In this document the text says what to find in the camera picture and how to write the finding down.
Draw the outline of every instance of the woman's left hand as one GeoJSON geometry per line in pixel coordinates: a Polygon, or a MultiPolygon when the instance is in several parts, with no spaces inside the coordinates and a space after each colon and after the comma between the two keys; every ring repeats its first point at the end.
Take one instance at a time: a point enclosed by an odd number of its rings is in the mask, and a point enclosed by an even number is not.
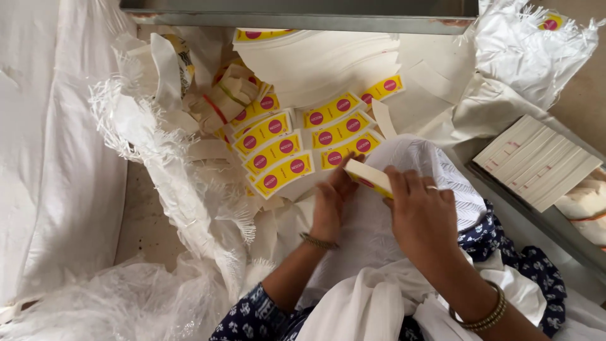
{"type": "Polygon", "coordinates": [[[336,243],[339,238],[343,204],[358,189],[358,184],[343,170],[352,158],[364,162],[364,154],[355,156],[352,152],[343,158],[327,181],[316,185],[316,206],[313,211],[313,226],[309,232],[313,238],[328,243],[336,243]]]}

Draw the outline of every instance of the rubber band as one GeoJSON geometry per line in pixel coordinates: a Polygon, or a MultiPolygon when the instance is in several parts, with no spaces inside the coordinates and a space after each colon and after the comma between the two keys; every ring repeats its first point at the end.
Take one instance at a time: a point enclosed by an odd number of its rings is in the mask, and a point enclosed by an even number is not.
{"type": "Polygon", "coordinates": [[[568,219],[568,220],[570,220],[571,223],[580,223],[582,221],[593,221],[593,220],[602,219],[604,217],[606,217],[606,213],[602,213],[595,217],[589,217],[589,218],[583,218],[583,219],[568,219]]]}
{"type": "Polygon", "coordinates": [[[217,115],[219,116],[219,118],[221,119],[221,121],[223,122],[223,124],[227,124],[227,120],[225,119],[225,116],[221,112],[221,109],[219,109],[218,106],[215,106],[215,104],[213,103],[213,101],[211,101],[210,98],[208,98],[208,96],[206,94],[202,95],[202,97],[206,100],[206,102],[208,102],[210,104],[210,106],[213,107],[213,110],[217,113],[217,115]]]}
{"type": "Polygon", "coordinates": [[[234,95],[231,93],[231,91],[229,91],[229,89],[228,89],[228,88],[226,88],[225,86],[223,86],[223,83],[218,82],[218,83],[217,83],[217,86],[218,86],[218,87],[219,87],[221,90],[223,90],[223,92],[225,92],[225,94],[226,94],[226,95],[227,95],[229,98],[231,98],[231,100],[232,100],[232,101],[234,101],[234,102],[236,102],[236,103],[240,104],[241,106],[243,106],[243,107],[245,107],[245,108],[248,106],[248,104],[246,104],[246,103],[242,102],[241,100],[237,99],[237,98],[236,98],[236,97],[235,97],[235,96],[234,96],[234,95]]]}

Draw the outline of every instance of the woman's right hand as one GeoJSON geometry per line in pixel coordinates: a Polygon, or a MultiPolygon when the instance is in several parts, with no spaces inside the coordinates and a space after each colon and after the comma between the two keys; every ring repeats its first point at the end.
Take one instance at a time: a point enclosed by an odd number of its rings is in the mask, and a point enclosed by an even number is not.
{"type": "Polygon", "coordinates": [[[393,200],[386,198],[391,209],[391,229],[402,251],[423,272],[435,262],[462,256],[457,244],[455,195],[436,186],[432,177],[419,177],[415,170],[398,172],[388,166],[393,200]]]}

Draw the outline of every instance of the pink circle logo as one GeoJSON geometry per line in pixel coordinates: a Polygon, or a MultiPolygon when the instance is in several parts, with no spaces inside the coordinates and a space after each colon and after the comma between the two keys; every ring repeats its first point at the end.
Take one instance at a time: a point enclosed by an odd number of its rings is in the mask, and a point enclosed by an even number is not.
{"type": "Polygon", "coordinates": [[[263,185],[265,188],[274,188],[278,184],[278,178],[275,175],[268,175],[263,179],[263,185]]]}
{"type": "Polygon", "coordinates": [[[315,112],[309,116],[309,122],[311,122],[312,124],[314,124],[316,126],[318,124],[322,123],[322,121],[324,121],[324,115],[322,115],[319,112],[315,112]]]}
{"type": "Polygon", "coordinates": [[[324,145],[330,144],[333,141],[333,135],[329,132],[320,133],[320,136],[318,136],[318,141],[324,145]]]}
{"type": "Polygon", "coordinates": [[[244,121],[245,118],[246,118],[246,109],[242,110],[242,112],[236,116],[236,120],[238,120],[238,121],[244,121]]]}
{"type": "Polygon", "coordinates": [[[356,149],[358,150],[358,152],[360,153],[365,153],[368,152],[368,150],[370,149],[370,141],[366,140],[365,138],[359,140],[356,143],[356,149]]]}
{"type": "Polygon", "coordinates": [[[332,164],[333,166],[336,166],[341,163],[341,159],[341,153],[339,152],[332,152],[328,155],[328,163],[332,164]]]}
{"type": "Polygon", "coordinates": [[[558,28],[558,23],[555,20],[545,20],[545,22],[543,23],[543,29],[549,30],[549,31],[555,31],[558,28]]]}
{"type": "Polygon", "coordinates": [[[370,188],[375,188],[375,186],[372,183],[370,183],[370,181],[368,181],[366,179],[358,178],[358,181],[360,181],[361,184],[364,184],[364,185],[366,185],[366,186],[368,186],[370,188]]]}
{"type": "Polygon", "coordinates": [[[273,107],[273,98],[269,96],[263,97],[263,99],[261,100],[261,107],[265,110],[273,107]]]}
{"type": "Polygon", "coordinates": [[[290,140],[284,140],[280,142],[280,151],[282,153],[290,153],[293,151],[294,145],[290,140]]]}
{"type": "Polygon", "coordinates": [[[244,34],[246,34],[246,37],[248,39],[257,39],[258,37],[261,36],[261,32],[246,31],[246,32],[244,32],[244,34]]]}
{"type": "Polygon", "coordinates": [[[253,149],[257,145],[257,139],[253,136],[247,136],[244,138],[244,147],[253,149]]]}
{"type": "Polygon", "coordinates": [[[263,155],[257,155],[253,161],[255,163],[255,167],[258,169],[261,169],[267,165],[267,159],[263,155]]]}
{"type": "Polygon", "coordinates": [[[351,107],[351,103],[349,103],[349,100],[339,100],[337,102],[337,110],[338,111],[347,111],[349,110],[349,108],[351,107]]]}
{"type": "Polygon", "coordinates": [[[293,171],[293,173],[301,173],[303,169],[305,169],[305,163],[301,159],[293,160],[293,162],[290,163],[290,170],[293,171]]]}
{"type": "Polygon", "coordinates": [[[362,95],[362,100],[364,101],[364,103],[370,104],[373,101],[373,95],[365,93],[362,95]]]}
{"type": "Polygon", "coordinates": [[[271,122],[269,122],[268,128],[269,131],[271,131],[272,133],[279,133],[282,129],[282,122],[278,120],[272,120],[271,122]]]}
{"type": "Polygon", "coordinates": [[[387,91],[393,91],[396,90],[396,81],[394,81],[393,79],[390,79],[388,81],[385,81],[385,83],[383,83],[383,87],[385,88],[385,90],[387,91]]]}
{"type": "Polygon", "coordinates": [[[350,132],[357,132],[359,129],[360,121],[356,120],[355,118],[352,118],[347,121],[347,130],[349,130],[350,132]]]}

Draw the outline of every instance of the bracelet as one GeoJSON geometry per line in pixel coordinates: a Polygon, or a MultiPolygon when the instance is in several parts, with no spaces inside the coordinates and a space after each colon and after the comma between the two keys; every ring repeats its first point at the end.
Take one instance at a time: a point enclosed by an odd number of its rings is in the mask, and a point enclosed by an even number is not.
{"type": "Polygon", "coordinates": [[[325,250],[339,249],[339,245],[337,243],[329,243],[327,241],[321,241],[321,240],[315,239],[314,237],[309,235],[309,233],[301,232],[299,234],[299,236],[301,236],[303,241],[306,241],[307,243],[310,243],[311,245],[313,245],[317,248],[321,248],[321,249],[325,249],[325,250]]]}
{"type": "Polygon", "coordinates": [[[499,293],[499,301],[497,302],[496,308],[493,310],[493,312],[491,312],[490,315],[484,320],[474,323],[464,323],[456,318],[456,313],[452,306],[450,306],[450,309],[448,309],[450,317],[453,320],[455,320],[461,327],[469,331],[473,331],[474,333],[493,327],[501,319],[501,317],[503,317],[503,314],[505,314],[505,309],[507,308],[507,300],[505,299],[505,293],[503,290],[494,282],[489,280],[486,282],[499,293]]]}

